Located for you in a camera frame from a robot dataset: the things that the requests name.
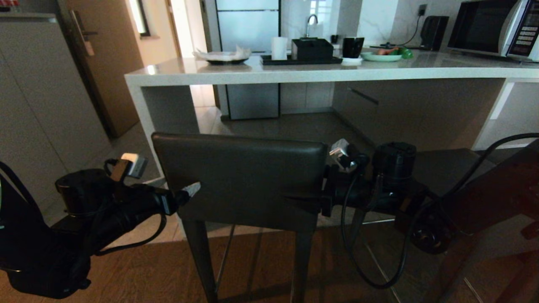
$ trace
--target paper towel roll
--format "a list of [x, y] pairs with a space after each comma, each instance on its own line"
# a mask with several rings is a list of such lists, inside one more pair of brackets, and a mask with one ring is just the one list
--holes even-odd
[[273, 37], [271, 39], [271, 59], [286, 60], [286, 37]]

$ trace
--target chair backrest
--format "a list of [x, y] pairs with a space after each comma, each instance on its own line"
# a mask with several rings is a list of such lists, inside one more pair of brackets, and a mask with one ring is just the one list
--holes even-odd
[[169, 189], [193, 182], [201, 190], [182, 219], [313, 231], [317, 214], [284, 193], [321, 192], [327, 146], [319, 142], [222, 135], [152, 135]]

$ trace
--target wooden floor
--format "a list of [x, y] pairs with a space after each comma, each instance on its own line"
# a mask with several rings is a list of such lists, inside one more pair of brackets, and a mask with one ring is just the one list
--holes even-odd
[[[366, 242], [389, 276], [393, 275], [403, 236], [391, 224], [365, 225]], [[211, 238], [217, 274], [227, 238]], [[369, 252], [357, 242], [357, 259], [373, 279], [382, 282]], [[225, 303], [288, 302], [293, 268], [294, 233], [267, 232], [235, 236], [226, 264], [219, 298]], [[409, 262], [395, 287], [400, 301], [420, 302], [436, 273], [441, 256], [411, 247]], [[494, 302], [522, 263], [495, 260], [480, 265], [477, 277], [484, 302]], [[92, 285], [61, 302], [205, 302], [203, 290], [186, 242], [150, 244], [92, 259]], [[342, 249], [337, 227], [319, 229], [309, 264], [306, 302], [397, 302], [389, 290], [369, 287], [355, 273]], [[57, 302], [21, 294], [0, 273], [0, 302]], [[451, 302], [478, 302], [463, 285]]]

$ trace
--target microwave control panel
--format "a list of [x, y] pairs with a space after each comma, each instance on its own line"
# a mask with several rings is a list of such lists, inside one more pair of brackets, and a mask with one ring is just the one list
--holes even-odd
[[528, 3], [526, 12], [520, 22], [519, 29], [515, 34], [513, 43], [509, 48], [509, 54], [529, 56], [534, 47], [539, 33], [539, 0]]

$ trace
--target wall outlet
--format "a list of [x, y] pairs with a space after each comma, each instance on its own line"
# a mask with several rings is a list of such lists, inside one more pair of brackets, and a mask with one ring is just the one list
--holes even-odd
[[426, 4], [421, 4], [419, 6], [419, 11], [417, 12], [417, 15], [418, 16], [424, 16], [426, 10], [427, 10], [427, 5]]

